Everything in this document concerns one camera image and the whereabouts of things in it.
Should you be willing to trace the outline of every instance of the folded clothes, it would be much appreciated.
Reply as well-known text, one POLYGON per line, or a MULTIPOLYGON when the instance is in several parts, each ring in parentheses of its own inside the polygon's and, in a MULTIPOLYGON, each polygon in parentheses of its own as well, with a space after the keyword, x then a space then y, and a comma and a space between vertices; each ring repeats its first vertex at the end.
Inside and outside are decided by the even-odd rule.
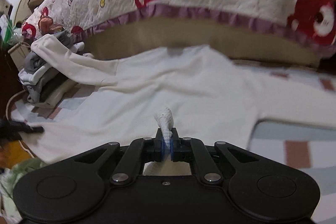
POLYGON ((40 102, 40 95, 42 92, 42 88, 53 78, 55 78, 56 75, 59 74, 59 71, 55 68, 50 68, 47 70, 45 74, 40 78, 40 80, 37 82, 36 85, 27 85, 25 88, 28 90, 29 95, 27 98, 27 101, 29 103, 38 103, 40 102))
POLYGON ((30 52, 24 62, 23 62, 23 67, 26 72, 28 73, 34 73, 37 71, 40 67, 42 67, 46 62, 39 57, 36 53, 30 52))
MULTIPOLYGON (((73 53, 82 51, 84 49, 84 42, 79 42, 75 45, 73 45, 70 48, 70 51, 73 53)), ((27 73, 25 69, 22 69, 18 76, 23 85, 36 85, 40 78, 51 68, 51 65, 48 63, 45 63, 43 66, 41 66, 36 72, 27 73)))
MULTIPOLYGON (((73 44, 72 34, 67 31, 55 33, 54 36, 67 48, 71 48, 73 44)), ((39 57, 36 53, 31 51, 25 58, 23 67, 27 73, 35 73, 39 68, 41 68, 46 62, 39 57)))
POLYGON ((76 84, 77 83, 73 80, 70 80, 59 73, 53 80, 44 86, 40 97, 40 103, 33 103, 32 105, 42 108, 54 108, 63 98, 63 95, 76 84))

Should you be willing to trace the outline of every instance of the green cloth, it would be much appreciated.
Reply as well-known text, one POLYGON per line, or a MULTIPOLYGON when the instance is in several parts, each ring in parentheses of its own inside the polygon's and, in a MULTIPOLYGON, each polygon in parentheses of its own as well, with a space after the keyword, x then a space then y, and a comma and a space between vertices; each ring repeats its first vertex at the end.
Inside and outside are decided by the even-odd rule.
POLYGON ((0 193, 2 195, 3 207, 5 215, 13 220, 20 221, 21 216, 13 201, 13 190, 17 182, 27 173, 47 166, 46 163, 39 158, 24 160, 14 165, 13 168, 6 169, 0 175, 0 193))
POLYGON ((11 39, 13 34, 13 28, 11 21, 8 20, 7 16, 2 14, 0 17, 0 41, 1 41, 1 50, 6 51, 10 47, 8 42, 11 39))

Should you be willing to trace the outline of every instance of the gray cloth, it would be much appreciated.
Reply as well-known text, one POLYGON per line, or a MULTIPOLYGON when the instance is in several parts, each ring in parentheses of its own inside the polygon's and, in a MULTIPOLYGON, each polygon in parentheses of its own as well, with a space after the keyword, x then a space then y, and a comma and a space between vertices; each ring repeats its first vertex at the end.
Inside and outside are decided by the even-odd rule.
POLYGON ((42 67, 46 62, 39 57, 36 53, 30 52, 24 62, 23 67, 27 73, 35 73, 40 67, 42 67))
POLYGON ((39 103, 40 102, 40 96, 43 87, 53 78, 56 77, 56 75, 59 74, 59 71, 55 68, 50 68, 47 70, 45 74, 40 78, 40 80, 37 82, 36 85, 27 85, 26 89, 29 92, 27 101, 29 103, 39 103))
MULTIPOLYGON (((55 33, 54 36, 67 48, 71 48, 74 45, 73 41, 75 38, 67 31, 55 33)), ((23 67, 27 73, 34 74, 45 63, 36 53, 30 52, 24 60, 23 67)))
POLYGON ((54 33, 54 36, 67 48, 71 48, 74 45, 71 39, 71 33, 68 31, 54 33))

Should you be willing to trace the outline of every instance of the yellow sticker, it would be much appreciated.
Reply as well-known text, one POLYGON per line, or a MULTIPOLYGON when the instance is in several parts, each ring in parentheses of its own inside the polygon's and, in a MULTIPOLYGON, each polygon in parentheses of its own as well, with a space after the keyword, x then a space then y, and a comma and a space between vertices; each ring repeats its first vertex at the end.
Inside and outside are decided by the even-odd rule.
POLYGON ((100 7, 104 7, 105 6, 105 0, 100 0, 100 7))

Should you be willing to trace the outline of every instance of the round screw head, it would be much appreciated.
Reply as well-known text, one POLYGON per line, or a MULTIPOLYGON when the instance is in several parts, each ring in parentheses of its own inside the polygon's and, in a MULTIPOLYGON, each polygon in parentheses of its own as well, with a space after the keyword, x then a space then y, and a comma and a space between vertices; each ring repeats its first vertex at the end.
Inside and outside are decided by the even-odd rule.
POLYGON ((219 181, 221 178, 221 175, 217 173, 208 173, 204 176, 204 179, 209 182, 216 182, 219 181))
POLYGON ((123 182, 128 179, 128 175, 125 173, 116 173, 112 176, 113 181, 123 182))

